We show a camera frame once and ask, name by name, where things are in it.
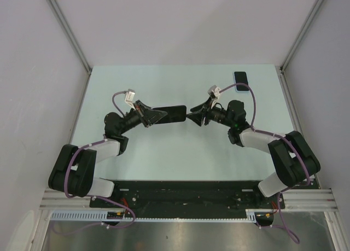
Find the phone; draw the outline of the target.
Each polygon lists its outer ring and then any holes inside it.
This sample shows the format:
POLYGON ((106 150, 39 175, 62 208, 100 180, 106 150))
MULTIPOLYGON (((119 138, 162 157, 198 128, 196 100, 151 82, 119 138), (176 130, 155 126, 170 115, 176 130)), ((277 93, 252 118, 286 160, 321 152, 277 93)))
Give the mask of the phone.
POLYGON ((167 115, 160 119, 156 124, 170 124, 184 122, 186 120, 187 108, 185 105, 154 107, 153 109, 167 113, 167 115))
POLYGON ((233 73, 234 81, 235 81, 235 88, 237 92, 249 92, 249 82, 247 78, 247 73, 242 71, 235 71, 233 73))

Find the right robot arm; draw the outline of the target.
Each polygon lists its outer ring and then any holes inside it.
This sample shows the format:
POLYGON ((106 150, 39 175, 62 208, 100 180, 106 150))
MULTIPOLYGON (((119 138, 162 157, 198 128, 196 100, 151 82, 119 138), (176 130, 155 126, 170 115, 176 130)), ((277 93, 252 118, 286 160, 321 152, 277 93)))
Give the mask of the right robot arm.
POLYGON ((275 173, 258 184, 252 201, 259 208, 265 208, 272 196, 298 184, 310 183, 310 176, 320 171, 320 163, 312 149, 298 131, 278 135, 257 130, 246 121, 244 103, 238 100, 229 102, 226 109, 214 104, 209 98, 205 103, 191 108, 186 117, 199 126, 211 121, 229 128, 227 135, 233 145, 257 149, 269 153, 275 173))

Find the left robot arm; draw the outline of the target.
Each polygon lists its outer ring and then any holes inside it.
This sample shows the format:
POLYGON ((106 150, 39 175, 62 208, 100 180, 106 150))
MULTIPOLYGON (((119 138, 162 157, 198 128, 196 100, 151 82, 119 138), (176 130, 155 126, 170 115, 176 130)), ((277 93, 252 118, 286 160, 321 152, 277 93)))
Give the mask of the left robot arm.
POLYGON ((50 189, 64 192, 67 198, 101 196, 109 207, 120 203, 121 194, 114 183, 96 178, 95 166, 126 150, 129 139, 123 134, 139 124, 150 127, 168 115, 165 108, 151 108, 136 101, 125 116, 110 112, 104 118, 104 138, 82 147, 65 144, 48 179, 50 189))

